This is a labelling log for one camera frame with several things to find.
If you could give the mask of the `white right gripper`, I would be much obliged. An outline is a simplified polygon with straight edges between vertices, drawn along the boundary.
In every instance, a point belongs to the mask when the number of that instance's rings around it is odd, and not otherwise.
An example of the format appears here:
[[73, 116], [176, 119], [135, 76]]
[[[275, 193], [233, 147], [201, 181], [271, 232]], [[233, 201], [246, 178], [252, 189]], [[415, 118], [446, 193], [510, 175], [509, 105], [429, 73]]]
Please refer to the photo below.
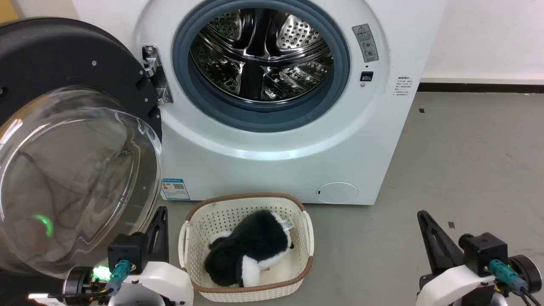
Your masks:
[[464, 254], [425, 210], [416, 214], [431, 269], [420, 278], [415, 306], [461, 306], [462, 299], [481, 287], [492, 288], [492, 298], [483, 306], [508, 306], [496, 292], [493, 275], [480, 277], [464, 265]]

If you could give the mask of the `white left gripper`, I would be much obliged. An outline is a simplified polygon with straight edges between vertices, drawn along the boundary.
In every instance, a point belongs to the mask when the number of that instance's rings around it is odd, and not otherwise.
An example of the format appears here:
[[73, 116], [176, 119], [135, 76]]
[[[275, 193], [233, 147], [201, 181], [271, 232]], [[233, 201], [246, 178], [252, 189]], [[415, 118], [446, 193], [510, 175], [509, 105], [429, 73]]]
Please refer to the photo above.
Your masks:
[[170, 250], [166, 207], [158, 207], [146, 236], [150, 262], [142, 273], [126, 277], [120, 290], [110, 299], [110, 306], [194, 306], [194, 289], [188, 273], [168, 263]]

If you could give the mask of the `black round glass washer door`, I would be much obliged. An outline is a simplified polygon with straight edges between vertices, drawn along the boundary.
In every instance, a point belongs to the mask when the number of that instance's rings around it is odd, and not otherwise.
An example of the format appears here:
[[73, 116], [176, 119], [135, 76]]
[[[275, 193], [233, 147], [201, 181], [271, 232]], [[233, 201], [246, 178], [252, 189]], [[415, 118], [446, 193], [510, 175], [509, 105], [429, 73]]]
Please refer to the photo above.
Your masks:
[[162, 132], [143, 70], [89, 23], [0, 25], [0, 271], [62, 278], [145, 231]]

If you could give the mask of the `white front-load washing machine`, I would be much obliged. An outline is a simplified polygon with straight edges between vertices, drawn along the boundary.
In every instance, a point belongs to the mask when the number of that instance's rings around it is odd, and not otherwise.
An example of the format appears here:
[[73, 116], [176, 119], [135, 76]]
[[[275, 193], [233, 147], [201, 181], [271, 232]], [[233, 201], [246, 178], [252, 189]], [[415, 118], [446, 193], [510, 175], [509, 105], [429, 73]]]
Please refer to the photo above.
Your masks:
[[[311, 0], [340, 27], [350, 72], [338, 102], [314, 122], [257, 133], [226, 126], [196, 108], [172, 66], [173, 35], [202, 0], [72, 0], [79, 19], [119, 39], [143, 64], [157, 46], [173, 103], [161, 110], [162, 178], [183, 179], [191, 200], [284, 193], [323, 203], [316, 191], [346, 182], [348, 204], [373, 205], [412, 106], [448, 0]], [[352, 27], [369, 24], [379, 60], [365, 62]], [[362, 71], [373, 71], [361, 82]]]

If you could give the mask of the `metal door hinge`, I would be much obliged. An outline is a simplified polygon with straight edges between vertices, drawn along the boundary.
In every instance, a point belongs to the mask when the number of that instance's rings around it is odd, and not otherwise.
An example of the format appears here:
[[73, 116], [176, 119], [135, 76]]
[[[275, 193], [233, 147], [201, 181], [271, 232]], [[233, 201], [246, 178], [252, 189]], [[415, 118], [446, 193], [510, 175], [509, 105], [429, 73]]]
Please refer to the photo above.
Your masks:
[[144, 74], [151, 80], [157, 91], [158, 105], [173, 103], [169, 82], [157, 46], [144, 45], [142, 47], [142, 60]]

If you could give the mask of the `cream plastic laundry basket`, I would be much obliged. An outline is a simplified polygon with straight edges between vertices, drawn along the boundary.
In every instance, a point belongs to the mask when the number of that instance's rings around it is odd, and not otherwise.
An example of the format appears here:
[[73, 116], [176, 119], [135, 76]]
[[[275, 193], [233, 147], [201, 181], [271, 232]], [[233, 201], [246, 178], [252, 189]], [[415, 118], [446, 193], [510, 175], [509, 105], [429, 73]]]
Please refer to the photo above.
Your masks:
[[[244, 217], [258, 210], [270, 210], [287, 221], [294, 248], [261, 273], [256, 287], [216, 285], [204, 269], [211, 236], [234, 229]], [[311, 218], [297, 198], [282, 193], [237, 194], [205, 200], [190, 211], [179, 232], [178, 257], [194, 290], [204, 298], [248, 303], [283, 298], [297, 291], [313, 265], [314, 246]]]

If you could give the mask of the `blue energy label sticker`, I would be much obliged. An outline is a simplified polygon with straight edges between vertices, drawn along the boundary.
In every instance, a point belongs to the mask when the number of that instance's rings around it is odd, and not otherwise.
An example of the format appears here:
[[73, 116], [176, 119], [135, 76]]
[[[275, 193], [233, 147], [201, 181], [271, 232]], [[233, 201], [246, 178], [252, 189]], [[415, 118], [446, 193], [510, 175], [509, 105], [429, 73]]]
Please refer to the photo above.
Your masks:
[[163, 178], [161, 197], [164, 200], [191, 200], [185, 182], [181, 178]]

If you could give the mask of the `black and white plush toy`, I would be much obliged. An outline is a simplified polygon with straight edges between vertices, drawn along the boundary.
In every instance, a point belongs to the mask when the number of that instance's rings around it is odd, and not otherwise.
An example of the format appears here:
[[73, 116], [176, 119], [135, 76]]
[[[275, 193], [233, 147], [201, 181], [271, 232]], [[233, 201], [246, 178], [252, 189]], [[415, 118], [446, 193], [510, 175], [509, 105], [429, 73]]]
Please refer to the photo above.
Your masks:
[[294, 248], [289, 232], [293, 227], [273, 211], [255, 211], [233, 230], [210, 236], [204, 270], [221, 287], [258, 286], [261, 272]]

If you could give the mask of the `round white filter cover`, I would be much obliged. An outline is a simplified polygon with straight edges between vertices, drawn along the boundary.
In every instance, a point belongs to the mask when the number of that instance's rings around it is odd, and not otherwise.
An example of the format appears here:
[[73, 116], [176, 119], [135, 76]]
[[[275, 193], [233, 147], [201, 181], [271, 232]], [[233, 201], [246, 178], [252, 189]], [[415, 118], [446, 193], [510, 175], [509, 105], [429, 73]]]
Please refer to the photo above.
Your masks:
[[353, 184], [346, 182], [331, 182], [319, 187], [317, 198], [328, 204], [348, 204], [359, 195], [359, 190]]

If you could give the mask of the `grey warning label sticker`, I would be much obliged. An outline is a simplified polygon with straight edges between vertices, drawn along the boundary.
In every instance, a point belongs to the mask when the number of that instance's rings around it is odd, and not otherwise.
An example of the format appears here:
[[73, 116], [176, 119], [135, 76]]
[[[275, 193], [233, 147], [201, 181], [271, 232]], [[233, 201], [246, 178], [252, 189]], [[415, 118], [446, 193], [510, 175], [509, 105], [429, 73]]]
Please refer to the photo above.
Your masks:
[[356, 25], [352, 27], [352, 31], [357, 39], [364, 61], [378, 61], [377, 45], [369, 24]]

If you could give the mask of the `stainless steel washer drum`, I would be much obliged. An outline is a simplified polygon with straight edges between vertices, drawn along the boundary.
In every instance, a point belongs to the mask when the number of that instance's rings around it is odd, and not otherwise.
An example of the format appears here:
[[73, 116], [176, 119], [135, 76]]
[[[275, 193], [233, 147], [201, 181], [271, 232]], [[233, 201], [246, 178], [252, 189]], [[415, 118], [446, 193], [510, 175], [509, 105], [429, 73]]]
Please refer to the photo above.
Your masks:
[[272, 8], [224, 11], [194, 38], [192, 60], [217, 90], [247, 103], [287, 103], [317, 89], [334, 66], [315, 27]]

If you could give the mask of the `black wall baseboard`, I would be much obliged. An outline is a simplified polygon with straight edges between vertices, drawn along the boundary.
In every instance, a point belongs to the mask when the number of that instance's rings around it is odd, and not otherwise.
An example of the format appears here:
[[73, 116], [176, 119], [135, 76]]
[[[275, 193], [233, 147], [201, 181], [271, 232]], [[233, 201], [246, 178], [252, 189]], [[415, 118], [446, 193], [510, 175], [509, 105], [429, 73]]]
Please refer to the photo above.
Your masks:
[[431, 83], [419, 84], [419, 92], [445, 93], [516, 93], [544, 94], [544, 85], [502, 85], [483, 83]]

